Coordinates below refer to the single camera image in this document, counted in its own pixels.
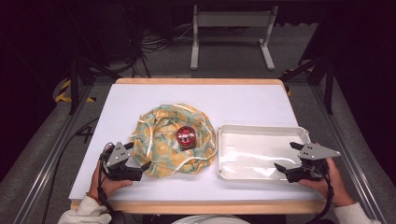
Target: white tray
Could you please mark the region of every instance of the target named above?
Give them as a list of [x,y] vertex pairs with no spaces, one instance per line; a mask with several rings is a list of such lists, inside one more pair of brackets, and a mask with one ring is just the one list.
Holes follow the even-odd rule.
[[290,142],[310,142],[301,127],[257,127],[223,125],[219,128],[219,170],[223,180],[288,181],[274,166],[287,169],[301,164],[298,150]]

